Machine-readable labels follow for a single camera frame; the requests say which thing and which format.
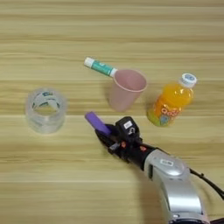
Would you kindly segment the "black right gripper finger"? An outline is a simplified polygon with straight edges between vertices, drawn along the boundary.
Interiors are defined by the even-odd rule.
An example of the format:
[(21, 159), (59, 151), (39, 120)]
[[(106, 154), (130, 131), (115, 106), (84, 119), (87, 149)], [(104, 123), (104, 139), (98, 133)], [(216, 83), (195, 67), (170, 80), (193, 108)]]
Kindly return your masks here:
[(116, 137), (116, 136), (119, 135), (119, 132), (118, 132), (117, 127), (115, 125), (107, 124), (106, 127), (108, 129), (108, 133), (107, 133), (108, 136)]
[(97, 129), (95, 131), (95, 134), (97, 135), (97, 137), (104, 146), (108, 147), (111, 150), (117, 148), (117, 143), (114, 140), (112, 140), (110, 136), (106, 135), (104, 132)]

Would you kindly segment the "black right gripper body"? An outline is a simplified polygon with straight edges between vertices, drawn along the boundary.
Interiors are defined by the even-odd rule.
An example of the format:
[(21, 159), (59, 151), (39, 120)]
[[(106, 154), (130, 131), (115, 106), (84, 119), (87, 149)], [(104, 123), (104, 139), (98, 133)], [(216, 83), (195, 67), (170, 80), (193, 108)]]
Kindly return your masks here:
[(141, 170), (144, 169), (146, 158), (155, 150), (148, 144), (142, 142), (141, 138), (120, 139), (117, 143), (108, 147), (110, 154), (116, 154), (127, 163), (133, 163)]

